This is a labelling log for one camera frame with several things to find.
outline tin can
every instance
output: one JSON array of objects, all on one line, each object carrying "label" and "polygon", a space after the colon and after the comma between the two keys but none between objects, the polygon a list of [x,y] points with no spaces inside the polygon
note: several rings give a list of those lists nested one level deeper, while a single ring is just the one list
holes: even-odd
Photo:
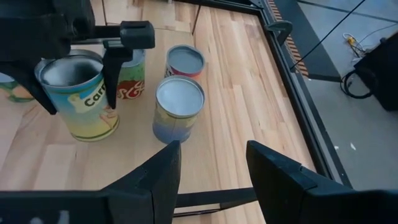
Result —
[{"label": "tin can", "polygon": [[118,98],[134,99],[141,96],[145,86],[145,50],[135,49],[132,60],[124,62],[120,69]]},{"label": "tin can", "polygon": [[34,99],[23,86],[3,73],[0,73],[0,92],[8,100],[16,103],[25,103]]},{"label": "tin can", "polygon": [[109,136],[119,116],[108,105],[101,56],[89,50],[71,50],[58,60],[42,60],[35,75],[60,113],[72,136],[97,141]]},{"label": "tin can", "polygon": [[196,78],[205,66],[205,58],[200,51],[188,45],[176,45],[167,51],[164,77],[184,75]]},{"label": "tin can", "polygon": [[186,141],[204,102],[203,89],[195,80],[182,75],[163,79],[156,89],[152,125],[157,139],[166,144]]}]

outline gray floor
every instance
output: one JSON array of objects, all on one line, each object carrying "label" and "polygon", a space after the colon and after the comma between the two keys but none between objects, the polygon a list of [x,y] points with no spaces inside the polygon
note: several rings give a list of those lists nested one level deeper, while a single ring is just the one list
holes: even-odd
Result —
[{"label": "gray floor", "polygon": [[[309,0],[350,10],[360,0]],[[326,33],[346,13],[301,4],[318,37]],[[398,20],[398,2],[367,0],[359,12]],[[348,32],[361,40],[374,30],[393,23],[365,16],[351,15],[330,36],[323,46],[341,75],[352,70],[353,53],[344,43],[342,33]],[[398,26],[369,36],[362,44],[374,47],[381,37],[388,37]],[[344,95],[337,83],[306,80],[322,121],[355,189],[398,189],[398,112],[385,111],[373,96],[355,100]],[[366,87],[356,78],[352,88],[364,93]]]}]

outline red can label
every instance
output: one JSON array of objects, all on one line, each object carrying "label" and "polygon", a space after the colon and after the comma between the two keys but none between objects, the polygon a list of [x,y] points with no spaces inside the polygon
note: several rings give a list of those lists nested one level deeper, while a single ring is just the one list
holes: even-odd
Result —
[{"label": "red can label", "polygon": [[134,99],[144,91],[144,81],[122,81],[118,85],[118,98]]}]

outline wooden tabletop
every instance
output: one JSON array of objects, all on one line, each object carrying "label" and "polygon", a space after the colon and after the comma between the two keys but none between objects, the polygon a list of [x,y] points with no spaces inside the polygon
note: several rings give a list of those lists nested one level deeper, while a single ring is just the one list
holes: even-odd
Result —
[{"label": "wooden tabletop", "polygon": [[[101,1],[92,3],[101,24]],[[152,134],[154,94],[164,76],[166,52],[177,44],[195,46],[206,58],[199,79],[206,101],[182,144],[180,193],[250,187],[244,156],[250,139],[314,170],[257,17],[202,7],[192,35],[196,6],[151,0],[107,0],[105,6],[108,22],[147,19],[156,28],[156,47],[146,55],[143,95],[118,100],[119,128],[92,143],[73,139],[61,117],[50,116],[35,101],[1,98],[0,190],[101,189],[161,150],[165,144]],[[101,46],[88,48],[102,52]],[[257,203],[196,221],[206,220],[264,221]]]}]

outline yellow and black hazard tape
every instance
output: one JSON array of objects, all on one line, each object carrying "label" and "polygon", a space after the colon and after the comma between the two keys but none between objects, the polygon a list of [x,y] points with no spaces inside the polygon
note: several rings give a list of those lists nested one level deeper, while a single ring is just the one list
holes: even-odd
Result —
[{"label": "yellow and black hazard tape", "polygon": [[[267,0],[268,2],[268,6],[271,9],[273,16],[275,18],[276,21],[281,21],[282,16],[279,13],[279,10],[277,8],[277,6],[275,5],[274,0]],[[299,60],[301,60],[301,55],[299,53],[299,50],[297,50],[296,45],[294,44],[294,40],[292,38],[292,36],[288,36],[286,41],[285,41],[285,45],[287,46],[287,48],[289,49],[289,54],[290,57],[292,58],[293,62],[296,63]],[[304,64],[303,61],[299,62],[296,66],[296,72],[300,72],[301,74],[308,76],[308,70]]]}]

